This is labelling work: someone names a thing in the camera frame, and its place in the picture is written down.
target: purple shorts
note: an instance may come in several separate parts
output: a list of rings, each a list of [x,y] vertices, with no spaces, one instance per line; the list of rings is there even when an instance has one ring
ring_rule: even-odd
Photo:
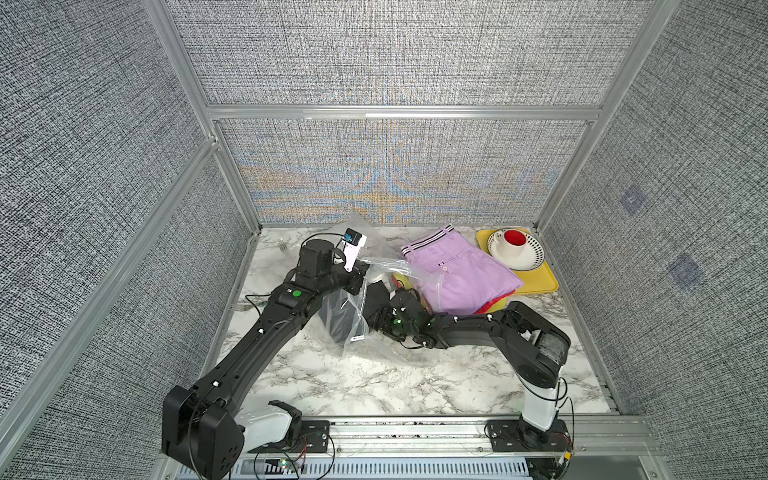
[[[402,255],[441,279],[437,284],[416,281],[434,312],[484,313],[523,285],[515,272],[469,243],[451,225],[406,243]]]

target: yellow tray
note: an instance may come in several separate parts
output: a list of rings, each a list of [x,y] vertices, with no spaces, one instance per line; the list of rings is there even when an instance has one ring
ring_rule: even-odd
[[[518,229],[526,233],[530,233],[525,228],[518,227]],[[490,237],[491,234],[495,231],[497,230],[480,230],[478,232],[478,244],[480,245],[480,249],[482,251],[488,253],[488,237]],[[515,291],[515,295],[554,292],[559,287],[558,281],[554,278],[554,275],[552,275],[552,270],[549,269],[549,265],[547,265],[546,260],[539,268],[535,270],[528,270],[526,272],[518,272],[517,270],[513,271],[517,276],[520,277],[520,280],[524,282],[523,286]],[[498,310],[496,308],[497,305],[494,305],[492,310]]]

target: aluminum frame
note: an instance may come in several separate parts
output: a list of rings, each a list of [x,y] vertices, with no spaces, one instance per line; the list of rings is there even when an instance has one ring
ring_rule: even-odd
[[[181,36],[176,29],[176,24],[174,24],[170,10],[168,10],[168,7],[163,0],[142,1],[144,3],[144,9],[147,11],[155,30],[157,30],[157,36],[160,37],[161,43],[165,47],[168,60],[170,60],[173,65],[174,70],[179,77],[179,82],[181,83],[184,92],[187,94],[187,98],[197,117],[197,121],[200,122],[200,127],[206,135],[214,136],[219,144],[219,149],[216,152],[216,160],[221,169],[221,173],[224,176],[224,180],[230,188],[232,198],[235,200],[237,208],[240,210],[240,214],[243,216],[243,219],[251,232],[260,231],[261,222],[259,221],[256,207],[250,199],[243,178],[237,170],[237,165],[232,158],[229,148],[227,148],[226,140],[221,134],[221,131],[216,128],[207,115],[207,102],[203,86],[192,67],[192,62],[181,41]]]
[[[197,175],[210,158],[214,145],[214,139],[207,138],[198,147],[192,159],[177,175],[166,194],[157,202],[118,259],[91,292],[61,338],[5,410],[0,418],[0,476],[192,188]]]
[[[587,323],[584,321],[584,317],[581,315],[581,311],[578,308],[578,304],[576,304],[576,300],[571,293],[571,289],[568,288],[568,284],[565,282],[565,277],[560,270],[557,260],[554,259],[552,252],[549,250],[549,246],[546,243],[546,237],[543,239],[539,237],[539,243],[544,249],[545,259],[547,260],[547,263],[552,270],[554,278],[558,279],[558,283],[560,285],[558,291],[560,292],[560,296],[563,297],[563,301],[565,302],[565,309],[568,311],[568,315],[571,317],[571,323],[573,324],[574,330],[576,331],[576,336],[579,338],[581,345],[584,347],[584,353],[587,355],[587,360],[589,360],[590,365],[592,365],[592,369],[594,370],[595,375],[598,377],[598,381],[605,382],[605,385],[611,394],[611,399],[616,404],[618,411],[626,412],[627,404],[624,403],[621,397],[617,394],[616,383],[611,378],[611,374],[608,373],[608,369],[605,366],[605,361],[603,360],[602,354],[600,354],[598,345],[594,342],[594,337],[590,333],[589,327],[587,327]]]
[[[596,121],[601,107],[576,105],[238,105],[213,104],[211,120],[226,118],[302,118],[307,120],[462,119],[462,120],[586,120]]]
[[[547,200],[544,202],[544,206],[536,220],[536,227],[540,232],[546,231],[549,222],[554,216],[554,212],[560,207],[565,195],[571,189],[594,146],[598,143],[605,128],[610,123],[611,117],[618,109],[622,99],[624,99],[632,81],[643,66],[648,54],[650,54],[650,50],[661,35],[672,14],[677,10],[679,4],[680,0],[656,0],[654,2],[650,12],[648,12],[648,16],[637,32],[632,46],[630,46],[629,52],[624,57],[624,61],[621,63],[614,80],[608,87],[602,102],[602,114],[593,124],[587,127],[571,159],[566,164],[550,191]]]
[[[339,224],[339,222],[336,223],[262,223],[263,228],[331,228],[335,227]],[[441,223],[431,223],[431,222],[425,222],[425,223],[371,223],[373,227],[434,227],[434,228],[441,228],[444,227],[446,222]],[[509,224],[508,226],[498,226],[498,225],[490,225],[488,223],[452,223],[454,227],[471,227],[471,228],[514,228],[514,227],[524,227],[530,230],[531,232],[534,231],[533,223],[530,222],[523,222],[523,223],[515,223],[515,224]]]
[[[657,457],[664,453],[643,417],[635,415],[560,415],[571,428],[575,421],[575,454]],[[330,436],[336,453],[363,457],[536,457],[551,452],[495,453],[485,423],[516,420],[518,415],[319,416],[305,420],[332,423]],[[241,458],[253,458],[243,453]]]

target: cable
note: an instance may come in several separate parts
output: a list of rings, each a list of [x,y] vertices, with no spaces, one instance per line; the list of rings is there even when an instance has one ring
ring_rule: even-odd
[[[410,293],[411,293],[413,296],[415,296],[415,297],[416,297],[416,299],[417,299],[419,302],[421,302],[421,301],[422,301],[422,296],[419,294],[419,291],[418,291],[417,289],[415,289],[415,288],[411,288],[411,289],[408,289],[408,291],[409,291],[409,292],[410,292]]]
[[[547,402],[560,402],[568,394],[568,382],[566,382],[563,377],[558,378],[558,389],[555,392],[555,398],[548,399],[547,397],[543,397],[543,396],[537,394],[536,392],[534,392],[533,390],[529,389],[528,386],[525,385],[525,382],[523,381],[523,379],[520,378],[520,375],[517,373],[516,370],[515,370],[515,375],[518,376],[518,379],[520,380],[520,383],[523,384],[523,386],[525,387],[526,390],[528,390],[530,393],[532,393],[534,396],[538,397],[539,399],[546,400]],[[563,393],[562,397],[558,397],[558,395],[560,394],[560,381],[561,380],[565,383],[565,392]]]
[[[301,243],[301,246],[303,247],[306,242],[310,240],[310,238],[318,237],[320,235],[337,235],[338,237],[346,237],[344,233],[334,233],[334,232],[320,232],[320,233],[313,233],[312,235],[309,235],[307,238],[304,239],[304,241]]]
[[[190,417],[190,423],[187,427],[187,449],[189,450],[190,462],[192,462],[192,469],[194,470],[195,475],[197,475],[197,480],[203,480],[203,477],[201,477],[200,473],[197,471],[197,466],[194,464],[194,457],[192,456],[192,422],[194,422],[194,414],[197,413],[197,409],[200,408],[202,402],[203,397],[200,397],[200,399],[197,400],[194,409],[192,409],[192,416]]]
[[[567,400],[571,402],[571,437],[568,438],[566,436],[565,438],[565,452],[563,452],[563,455],[568,451],[568,440],[571,441],[571,448],[573,448],[574,443],[576,441],[576,412],[574,411],[574,401],[571,397],[568,397]],[[565,467],[563,468],[563,471],[560,472],[560,475],[555,480],[560,480],[561,478],[565,477],[565,472],[568,471],[568,467],[571,466],[571,460],[569,459],[565,463]]]
[[[285,450],[283,450],[282,448],[280,448],[280,447],[278,447],[278,446],[275,446],[275,445],[265,445],[265,446],[261,447],[261,448],[259,449],[259,451],[258,451],[258,452],[256,452],[256,456],[255,456],[255,457],[253,457],[253,476],[255,476],[255,477],[257,478],[257,480],[261,480],[261,478],[259,478],[259,475],[256,473],[256,460],[259,458],[259,454],[260,454],[261,452],[263,452],[263,451],[264,451],[264,449],[276,449],[276,450],[280,450],[280,451],[283,453],[283,455],[285,455],[285,456],[286,456],[286,458],[288,458],[288,461],[289,461],[289,462],[290,462],[290,464],[293,466],[293,472],[294,472],[294,473],[296,473],[296,480],[298,480],[299,478],[301,478],[301,475],[299,475],[299,467],[297,467],[297,466],[296,466],[296,463],[293,461],[293,458],[290,458],[290,455],[288,455],[288,452],[286,452],[286,451],[285,451]]]
[[[256,306],[256,304],[253,302],[253,300],[251,300],[250,298],[248,298],[249,296],[251,296],[251,295],[246,295],[246,296],[245,296],[245,300],[248,300],[248,301],[250,302],[250,304],[251,304],[251,305],[253,305],[253,308],[255,308],[255,309],[256,309],[256,311],[259,313],[259,316],[261,316],[261,310],[259,310],[259,307],[258,307],[258,306]]]
[[[418,349],[423,349],[424,348],[423,345],[419,345],[419,346],[406,346],[405,343],[403,343],[403,342],[400,342],[400,345],[402,345],[402,348],[408,349],[408,350],[418,350]]]
[[[301,463],[301,470],[303,471],[304,470],[304,465],[306,465],[306,449],[307,449],[307,447],[310,446],[310,444],[307,443],[305,435],[301,435],[301,438],[304,439],[304,450],[301,451],[301,453],[299,454],[298,458],[296,458],[296,461],[298,462],[301,459],[302,456],[304,457],[304,461]]]
[[[333,464],[336,463],[336,444],[333,443],[333,439],[331,438],[331,435],[328,435],[328,440],[330,440],[331,445],[333,445],[333,458],[331,459],[331,466],[328,467],[325,473],[317,477],[316,480],[321,480],[321,478],[325,478],[326,475],[328,475],[331,472],[331,470],[333,470]]]

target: plastic bag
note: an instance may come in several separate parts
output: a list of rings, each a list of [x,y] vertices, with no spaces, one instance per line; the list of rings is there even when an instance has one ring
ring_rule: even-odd
[[[430,349],[406,349],[381,332],[372,331],[362,312],[368,285],[381,280],[389,291],[393,291],[393,273],[418,280],[420,284],[438,283],[439,278],[399,258],[397,251],[387,244],[386,239],[358,214],[351,214],[343,223],[324,230],[323,233],[344,233],[347,228],[367,237],[358,260],[370,264],[370,268],[358,295],[338,290],[323,299],[323,306],[318,312],[320,322],[310,321],[305,327],[308,333],[341,358],[354,355],[397,365],[435,365],[437,355]],[[291,247],[291,250],[296,249],[296,257],[299,247],[300,243]]]

